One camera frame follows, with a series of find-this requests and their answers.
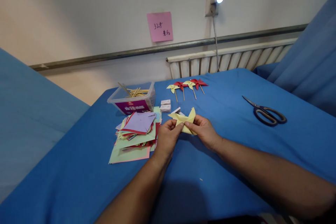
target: scissors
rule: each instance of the scissors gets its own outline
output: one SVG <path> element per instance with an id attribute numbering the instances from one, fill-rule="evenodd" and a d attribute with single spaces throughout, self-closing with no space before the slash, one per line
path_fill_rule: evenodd
<path id="1" fill-rule="evenodd" d="M 256 118 L 261 121 L 263 124 L 266 124 L 268 126 L 275 126 L 278 124 L 284 124 L 287 122 L 287 118 L 281 114 L 280 112 L 272 109 L 272 108 L 268 108 L 268 107 L 263 107 L 263 106 L 258 106 L 257 104 L 251 102 L 249 99 L 247 99 L 245 96 L 243 96 L 243 98 L 250 103 L 254 109 L 253 109 L 253 113 L 256 116 Z M 273 112 L 274 114 L 276 114 L 279 118 L 275 117 L 272 113 L 270 113 L 269 111 Z M 258 112 L 260 114 L 262 114 L 267 120 L 264 120 L 262 117 L 260 117 L 260 115 L 258 114 Z"/>

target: blue cloth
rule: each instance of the blue cloth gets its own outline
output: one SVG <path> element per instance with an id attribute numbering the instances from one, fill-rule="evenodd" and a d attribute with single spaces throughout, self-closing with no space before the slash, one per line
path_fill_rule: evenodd
<path id="1" fill-rule="evenodd" d="M 268 81 L 336 116 L 336 0 L 328 0 Z"/>
<path id="2" fill-rule="evenodd" d="M 0 202 L 88 108 L 0 49 Z"/>
<path id="3" fill-rule="evenodd" d="M 336 118 L 246 69 L 200 76 L 209 86 L 194 93 L 155 83 L 156 106 L 209 118 L 223 137 L 273 153 L 336 183 Z M 146 160 L 108 165 L 115 127 L 124 115 L 106 101 L 105 91 L 59 143 L 0 205 L 1 223 L 93 223 Z M 242 95 L 283 113 L 288 122 L 268 127 L 253 115 Z M 164 113 L 163 122 L 169 119 Z M 198 136 L 181 133 L 152 214 L 152 223 L 192 223 L 273 209 Z"/>
<path id="4" fill-rule="evenodd" d="M 267 79 L 278 64 L 279 63 L 272 63 L 272 64 L 267 64 L 267 65 L 257 66 L 253 70 L 253 73 L 259 75 L 261 78 Z"/>

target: yellow pinwheel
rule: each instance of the yellow pinwheel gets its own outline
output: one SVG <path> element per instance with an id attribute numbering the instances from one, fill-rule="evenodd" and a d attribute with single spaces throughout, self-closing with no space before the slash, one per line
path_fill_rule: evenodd
<path id="1" fill-rule="evenodd" d="M 180 123 L 184 123 L 184 122 L 193 123 L 194 119 L 195 119 L 195 116 L 196 116 L 196 112 L 195 112 L 195 109 L 192 108 L 189 116 L 184 116 L 184 115 L 175 114 L 175 113 L 174 114 L 169 114 L 168 116 L 177 120 L 176 125 L 179 125 Z M 188 134 L 191 134 L 191 135 L 197 135 L 194 131 L 191 131 L 186 126 L 183 127 L 182 132 L 188 133 Z"/>
<path id="2" fill-rule="evenodd" d="M 176 101 L 179 102 L 179 101 L 177 100 L 177 95 L 176 95 L 175 89 L 178 89 L 178 88 L 180 88 L 180 87 L 179 87 L 179 86 L 176 86 L 176 85 L 169 85 L 169 86 L 166 87 L 166 88 L 167 88 L 167 89 L 170 89 L 170 91 L 171 91 L 172 93 L 175 93 Z"/>
<path id="3" fill-rule="evenodd" d="M 194 82 L 191 82 L 190 80 L 187 80 L 187 81 L 183 82 L 183 84 L 188 85 L 188 87 L 194 91 L 195 100 L 197 100 L 195 90 L 193 88 L 193 86 L 195 86 L 196 84 Z"/>

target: white wall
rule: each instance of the white wall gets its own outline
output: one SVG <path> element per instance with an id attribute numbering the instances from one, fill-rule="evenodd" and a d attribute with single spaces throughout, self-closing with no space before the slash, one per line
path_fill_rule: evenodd
<path id="1" fill-rule="evenodd" d="M 326 0 L 224 0 L 217 35 L 308 23 Z M 0 47 L 27 65 L 213 36 L 205 0 L 0 0 Z M 174 41 L 152 43 L 146 14 L 171 11 Z M 167 56 L 145 55 L 42 74 L 92 104 L 118 81 L 170 78 Z"/>

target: plastic box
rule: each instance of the plastic box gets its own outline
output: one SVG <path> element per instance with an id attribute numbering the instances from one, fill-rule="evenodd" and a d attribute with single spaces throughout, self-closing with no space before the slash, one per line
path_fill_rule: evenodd
<path id="1" fill-rule="evenodd" d="M 128 96 L 127 92 L 123 88 L 118 87 L 118 89 L 107 99 L 107 103 L 112 103 L 125 115 L 130 115 L 133 112 L 142 113 L 153 111 L 156 99 L 154 82 L 129 85 L 126 88 L 140 88 L 142 90 L 148 89 L 149 91 L 145 96 L 125 98 L 126 96 Z"/>

